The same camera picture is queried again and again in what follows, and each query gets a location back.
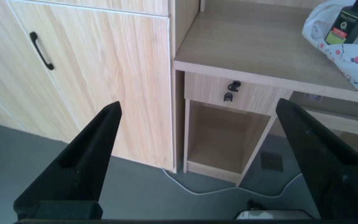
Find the white plastic bag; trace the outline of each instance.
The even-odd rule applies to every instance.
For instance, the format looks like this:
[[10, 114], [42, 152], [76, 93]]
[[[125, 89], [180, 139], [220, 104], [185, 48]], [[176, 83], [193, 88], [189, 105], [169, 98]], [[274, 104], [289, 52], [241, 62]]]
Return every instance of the white plastic bag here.
[[358, 37], [353, 44], [328, 45], [324, 39], [344, 6], [355, 0], [329, 0], [311, 12], [303, 26], [302, 34], [317, 49], [332, 60], [345, 77], [358, 89]]

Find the black bottle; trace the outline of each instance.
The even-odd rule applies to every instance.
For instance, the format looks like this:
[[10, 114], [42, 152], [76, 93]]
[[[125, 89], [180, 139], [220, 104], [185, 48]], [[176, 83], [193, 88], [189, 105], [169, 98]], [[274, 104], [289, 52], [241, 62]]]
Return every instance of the black bottle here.
[[358, 36], [358, 0], [343, 7], [326, 36], [328, 44], [352, 44]]

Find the white cable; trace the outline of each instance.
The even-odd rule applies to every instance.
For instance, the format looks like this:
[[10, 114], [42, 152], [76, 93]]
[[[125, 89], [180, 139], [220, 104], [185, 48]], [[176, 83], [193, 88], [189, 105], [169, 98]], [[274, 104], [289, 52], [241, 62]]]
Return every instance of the white cable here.
[[179, 183], [177, 180], [175, 180], [173, 177], [171, 177], [167, 171], [165, 169], [162, 169], [164, 174], [167, 175], [167, 177], [169, 177], [169, 179], [173, 180], [175, 183], [177, 183], [181, 188], [183, 188], [184, 190], [186, 190], [187, 192], [193, 194], [193, 195], [208, 195], [208, 194], [215, 194], [215, 193], [219, 193], [219, 192], [223, 192], [223, 191], [226, 191], [226, 190], [243, 190], [245, 192], [248, 192], [248, 193], [251, 193], [251, 194], [254, 194], [254, 195], [258, 195], [260, 197], [265, 197], [265, 198], [279, 198], [281, 197], [285, 190], [287, 189], [287, 187], [292, 183], [294, 182], [298, 177], [302, 176], [302, 173], [298, 174], [296, 177], [294, 177], [291, 181], [289, 181], [286, 186], [284, 187], [284, 189], [281, 191], [281, 193], [279, 193], [278, 195], [273, 195], [273, 196], [270, 196], [270, 195], [263, 195], [263, 194], [260, 194], [260, 193], [257, 193], [257, 192], [254, 192], [254, 191], [251, 191], [251, 190], [248, 190], [248, 189], [243, 189], [241, 187], [229, 187], [229, 188], [226, 188], [226, 189], [221, 189], [221, 190], [214, 190], [214, 191], [211, 191], [211, 192], [204, 192], [204, 193], [196, 193], [196, 192], [192, 192], [191, 190], [187, 189], [185, 186], [183, 186], [181, 183]]

